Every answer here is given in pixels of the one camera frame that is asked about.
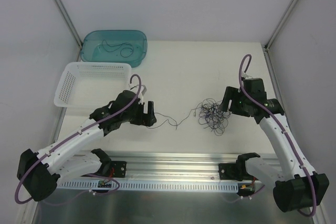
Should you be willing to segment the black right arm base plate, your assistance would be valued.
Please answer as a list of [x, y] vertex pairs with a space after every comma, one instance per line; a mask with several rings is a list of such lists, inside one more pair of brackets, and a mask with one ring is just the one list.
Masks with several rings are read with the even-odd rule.
[[252, 175], [246, 172], [246, 169], [236, 163], [219, 163], [218, 173], [220, 180], [253, 180]]

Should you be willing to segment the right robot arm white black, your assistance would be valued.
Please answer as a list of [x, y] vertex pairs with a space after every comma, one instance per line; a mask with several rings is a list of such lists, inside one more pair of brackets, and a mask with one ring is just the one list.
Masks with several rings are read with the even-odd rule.
[[239, 88], [227, 86], [219, 106], [230, 112], [254, 118], [268, 137], [278, 158], [281, 170], [268, 165], [257, 153], [238, 155], [231, 164], [220, 164], [219, 173], [232, 180], [255, 178], [272, 191], [282, 212], [310, 208], [308, 217], [315, 214], [328, 187], [326, 174], [319, 174], [298, 146], [277, 99], [268, 99], [261, 78], [241, 78]]

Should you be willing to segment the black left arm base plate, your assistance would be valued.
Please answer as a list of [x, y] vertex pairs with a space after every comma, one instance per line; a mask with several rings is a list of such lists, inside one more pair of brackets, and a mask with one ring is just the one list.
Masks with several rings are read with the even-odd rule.
[[126, 161], [112, 161], [108, 166], [107, 175], [112, 178], [125, 178], [126, 172]]

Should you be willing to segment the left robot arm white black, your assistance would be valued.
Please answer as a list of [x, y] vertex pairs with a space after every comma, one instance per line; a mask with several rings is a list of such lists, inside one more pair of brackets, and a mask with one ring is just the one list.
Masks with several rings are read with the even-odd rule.
[[77, 153], [87, 145], [118, 130], [123, 123], [150, 127], [156, 123], [154, 103], [142, 101], [145, 86], [138, 91], [124, 90], [115, 100], [95, 109], [89, 117], [64, 140], [57, 141], [33, 152], [30, 148], [21, 153], [17, 171], [19, 184], [15, 202], [23, 205], [31, 200], [48, 198], [58, 186], [83, 175], [107, 177], [112, 168], [109, 155], [100, 148], [82, 157]]

